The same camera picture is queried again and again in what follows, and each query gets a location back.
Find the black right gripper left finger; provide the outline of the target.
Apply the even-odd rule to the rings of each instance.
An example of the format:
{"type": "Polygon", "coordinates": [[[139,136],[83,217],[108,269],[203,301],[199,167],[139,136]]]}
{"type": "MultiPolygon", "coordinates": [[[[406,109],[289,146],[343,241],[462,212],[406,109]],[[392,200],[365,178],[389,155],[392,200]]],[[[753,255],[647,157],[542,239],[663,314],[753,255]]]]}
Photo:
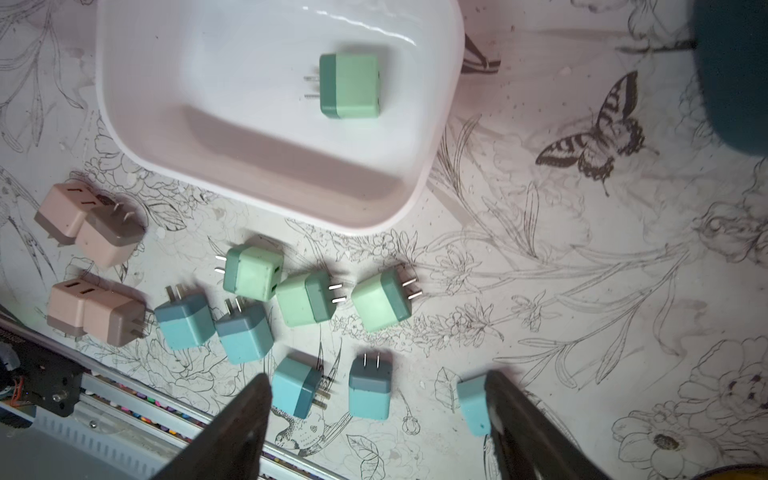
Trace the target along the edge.
{"type": "Polygon", "coordinates": [[[269,377],[261,373],[155,477],[257,479],[271,405],[269,377]]]}

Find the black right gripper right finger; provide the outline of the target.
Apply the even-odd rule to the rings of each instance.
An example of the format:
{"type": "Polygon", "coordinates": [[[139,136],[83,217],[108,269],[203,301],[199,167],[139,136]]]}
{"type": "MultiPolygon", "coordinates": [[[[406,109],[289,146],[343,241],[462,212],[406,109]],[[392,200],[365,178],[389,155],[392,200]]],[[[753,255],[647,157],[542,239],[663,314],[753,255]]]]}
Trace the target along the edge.
{"type": "Polygon", "coordinates": [[[491,436],[503,479],[605,479],[607,475],[507,376],[485,380],[491,436]]]}

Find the green plug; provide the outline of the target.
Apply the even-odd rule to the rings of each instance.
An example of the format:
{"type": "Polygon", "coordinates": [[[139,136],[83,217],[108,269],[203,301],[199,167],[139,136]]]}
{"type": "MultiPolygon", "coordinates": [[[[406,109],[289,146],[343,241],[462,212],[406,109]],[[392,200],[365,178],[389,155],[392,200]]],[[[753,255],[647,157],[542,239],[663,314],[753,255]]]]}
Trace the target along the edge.
{"type": "Polygon", "coordinates": [[[224,265],[214,271],[223,276],[226,292],[259,302],[274,296],[282,275],[283,254],[242,244],[217,259],[224,265]]]}
{"type": "Polygon", "coordinates": [[[316,71],[304,80],[316,87],[306,97],[317,99],[327,118],[374,119],[380,115],[381,76],[376,55],[322,54],[316,71]]]}
{"type": "Polygon", "coordinates": [[[397,267],[389,268],[358,283],[351,300],[368,333],[376,333],[408,320],[413,300],[423,294],[416,290],[417,279],[403,279],[397,267]]]}
{"type": "Polygon", "coordinates": [[[324,270],[288,277],[275,293],[284,323],[297,328],[331,320],[337,307],[347,300],[346,296],[336,296],[342,287],[342,283],[333,284],[324,270]]]}

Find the white storage box front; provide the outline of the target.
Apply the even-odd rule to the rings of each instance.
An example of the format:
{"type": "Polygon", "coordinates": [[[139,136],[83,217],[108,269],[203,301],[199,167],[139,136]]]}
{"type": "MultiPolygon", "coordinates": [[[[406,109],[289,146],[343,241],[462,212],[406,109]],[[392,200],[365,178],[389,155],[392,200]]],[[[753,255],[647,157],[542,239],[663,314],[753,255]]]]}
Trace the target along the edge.
{"type": "Polygon", "coordinates": [[[96,90],[144,168],[346,234],[421,195],[464,53],[455,1],[101,1],[96,90]],[[381,113],[326,117],[324,54],[377,56],[381,113]]]}

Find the dark teal storage box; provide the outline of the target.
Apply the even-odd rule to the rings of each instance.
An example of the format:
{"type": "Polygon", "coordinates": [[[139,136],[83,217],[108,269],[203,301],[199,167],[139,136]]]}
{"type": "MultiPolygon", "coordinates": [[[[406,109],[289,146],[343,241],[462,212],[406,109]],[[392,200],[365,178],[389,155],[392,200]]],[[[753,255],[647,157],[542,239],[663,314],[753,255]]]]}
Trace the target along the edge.
{"type": "Polygon", "coordinates": [[[695,63],[706,115],[729,147],[767,155],[767,3],[696,1],[695,63]]]}

